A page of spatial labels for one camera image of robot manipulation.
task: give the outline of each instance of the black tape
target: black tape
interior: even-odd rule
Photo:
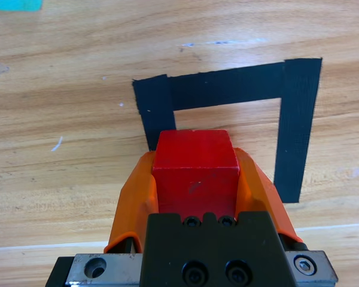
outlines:
[[[284,203],[299,202],[322,59],[285,61],[274,185]]]
[[[322,59],[134,81],[149,150],[175,129],[173,111],[280,97],[274,184],[283,202],[298,202]]]
[[[155,151],[160,132],[175,130],[175,119],[166,75],[133,82],[137,108],[144,124],[149,150]]]

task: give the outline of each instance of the red cube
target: red cube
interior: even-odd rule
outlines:
[[[225,130],[161,132],[153,176],[160,213],[234,217],[239,165]]]

